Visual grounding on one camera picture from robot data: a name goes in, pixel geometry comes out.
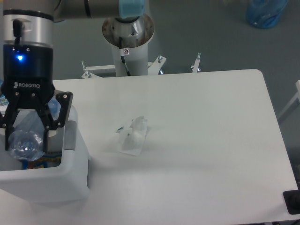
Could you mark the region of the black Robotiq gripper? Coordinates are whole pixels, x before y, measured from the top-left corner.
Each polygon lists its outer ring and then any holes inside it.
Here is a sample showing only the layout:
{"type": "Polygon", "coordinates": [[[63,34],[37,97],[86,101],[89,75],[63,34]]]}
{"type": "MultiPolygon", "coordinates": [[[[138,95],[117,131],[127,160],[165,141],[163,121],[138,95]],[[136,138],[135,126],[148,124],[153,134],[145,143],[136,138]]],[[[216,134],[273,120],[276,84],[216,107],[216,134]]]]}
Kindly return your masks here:
{"type": "Polygon", "coordinates": [[[43,152],[62,152],[73,94],[56,91],[53,85],[53,49],[35,45],[3,45],[4,83],[2,93],[9,104],[0,114],[5,129],[5,150],[18,109],[36,110],[43,124],[43,152]]]}

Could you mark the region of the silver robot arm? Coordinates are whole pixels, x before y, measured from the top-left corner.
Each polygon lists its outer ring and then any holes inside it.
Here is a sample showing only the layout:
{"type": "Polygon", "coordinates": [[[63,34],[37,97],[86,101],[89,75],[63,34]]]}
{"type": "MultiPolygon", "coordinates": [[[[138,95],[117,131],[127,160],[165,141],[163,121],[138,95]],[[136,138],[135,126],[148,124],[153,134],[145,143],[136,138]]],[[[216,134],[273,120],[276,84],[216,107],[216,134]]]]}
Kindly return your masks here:
{"type": "Polygon", "coordinates": [[[1,93],[8,100],[0,127],[6,138],[21,110],[34,111],[43,124],[41,151],[50,132],[65,126],[73,94],[53,84],[53,27],[66,19],[144,14],[143,0],[6,0],[3,2],[3,76],[1,93]]]}

